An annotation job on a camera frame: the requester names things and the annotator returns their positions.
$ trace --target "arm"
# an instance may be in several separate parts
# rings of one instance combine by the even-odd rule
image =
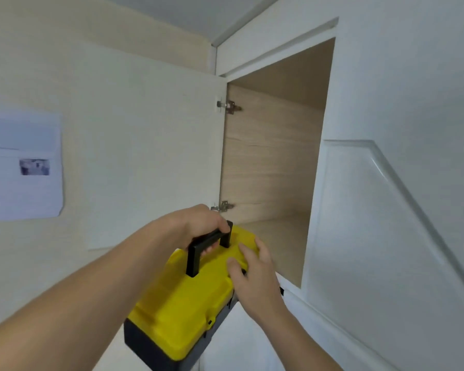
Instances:
[[[248,315],[265,332],[287,371],[339,371],[340,366],[303,329],[279,293],[270,252],[256,238],[259,258],[244,245],[249,272],[244,276],[239,263],[230,258],[228,268],[239,301]]]
[[[199,205],[144,226],[0,324],[0,370],[91,370],[177,248],[227,222]]]

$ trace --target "cabinet hinge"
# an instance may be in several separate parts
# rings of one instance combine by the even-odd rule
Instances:
[[[218,108],[225,108],[227,114],[233,115],[234,112],[241,111],[242,108],[238,105],[235,105],[235,101],[227,100],[225,103],[223,101],[217,101]]]
[[[227,212],[228,210],[231,210],[234,207],[235,207],[235,204],[230,204],[228,200],[222,200],[219,206],[214,206],[214,207],[211,207],[210,209],[212,211]]]

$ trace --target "black handle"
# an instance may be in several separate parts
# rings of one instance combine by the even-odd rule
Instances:
[[[220,240],[220,246],[228,249],[230,247],[230,235],[232,234],[232,221],[227,223],[230,226],[230,232],[222,233],[219,229],[213,230],[211,233],[202,235],[192,240],[188,248],[187,269],[186,274],[194,277],[199,272],[199,257],[201,253],[208,247]]]

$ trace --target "picture on paper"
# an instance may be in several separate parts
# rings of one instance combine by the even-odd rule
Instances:
[[[50,161],[44,159],[19,160],[22,175],[50,175]]]

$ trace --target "white paper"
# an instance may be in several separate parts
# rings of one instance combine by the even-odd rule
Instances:
[[[55,217],[62,206],[60,116],[0,113],[0,221]]]

